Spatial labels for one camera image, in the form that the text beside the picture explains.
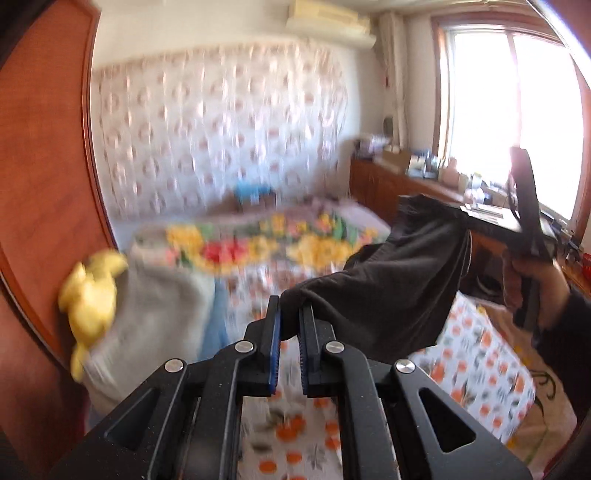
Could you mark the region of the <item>person's right hand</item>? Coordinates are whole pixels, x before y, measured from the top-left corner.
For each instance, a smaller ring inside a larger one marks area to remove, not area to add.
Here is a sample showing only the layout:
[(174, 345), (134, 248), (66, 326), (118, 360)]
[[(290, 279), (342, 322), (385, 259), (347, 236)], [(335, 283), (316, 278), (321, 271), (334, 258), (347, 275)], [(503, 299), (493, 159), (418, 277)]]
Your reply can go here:
[(513, 313), (524, 302), (521, 293), (524, 280), (533, 280), (539, 285), (539, 330), (552, 329), (570, 297), (570, 287), (560, 266), (556, 261), (547, 263), (536, 258), (513, 255), (506, 250), (503, 254), (503, 297), (506, 307)]

